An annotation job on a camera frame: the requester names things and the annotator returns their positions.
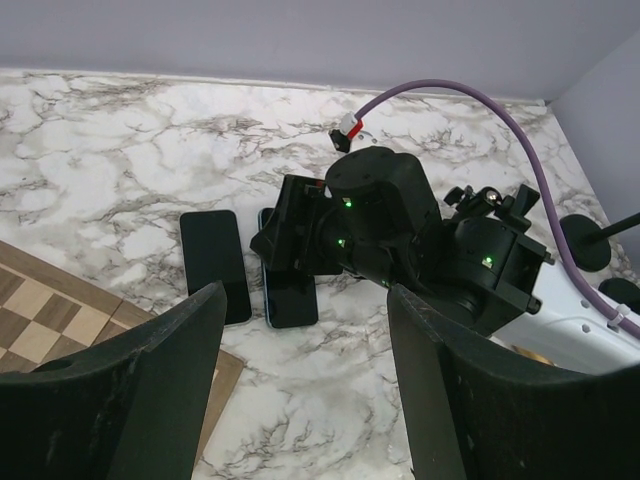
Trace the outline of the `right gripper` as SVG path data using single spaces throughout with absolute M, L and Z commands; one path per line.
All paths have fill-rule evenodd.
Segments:
M 287 174 L 267 221 L 250 242 L 264 266 L 309 275 L 357 273 L 353 236 L 342 212 L 354 204 L 360 175 L 330 172 L 323 180 Z

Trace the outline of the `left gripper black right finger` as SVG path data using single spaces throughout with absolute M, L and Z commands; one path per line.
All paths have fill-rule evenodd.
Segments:
M 498 346 L 401 285 L 387 296 L 418 479 L 635 479 L 639 370 L 586 375 Z

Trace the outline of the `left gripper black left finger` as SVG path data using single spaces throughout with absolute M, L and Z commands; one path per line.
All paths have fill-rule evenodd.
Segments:
M 2 374 L 2 478 L 191 478 L 226 306 L 210 284 L 95 346 Z

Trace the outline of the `black phone teal edge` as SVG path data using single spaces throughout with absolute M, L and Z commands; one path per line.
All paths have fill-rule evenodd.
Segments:
M 315 325 L 319 320 L 316 283 L 298 270 L 272 271 L 261 264 L 265 319 L 274 329 Z

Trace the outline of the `black round-base clamp stand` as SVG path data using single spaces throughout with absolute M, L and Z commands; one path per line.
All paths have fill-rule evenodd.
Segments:
M 577 267 L 594 273 L 611 261 L 609 238 L 639 225 L 640 213 L 601 228 L 594 220 L 581 214 L 571 214 L 560 220 L 568 248 Z

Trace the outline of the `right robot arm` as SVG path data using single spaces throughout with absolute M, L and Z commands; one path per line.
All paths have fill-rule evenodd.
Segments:
M 403 285 L 462 326 L 565 369 L 603 374 L 638 363 L 638 337 L 602 316 L 529 237 L 536 191 L 456 188 L 447 200 L 456 208 L 449 219 L 415 156 L 371 146 L 337 160 L 324 179 L 287 176 L 251 248 L 272 271 Z

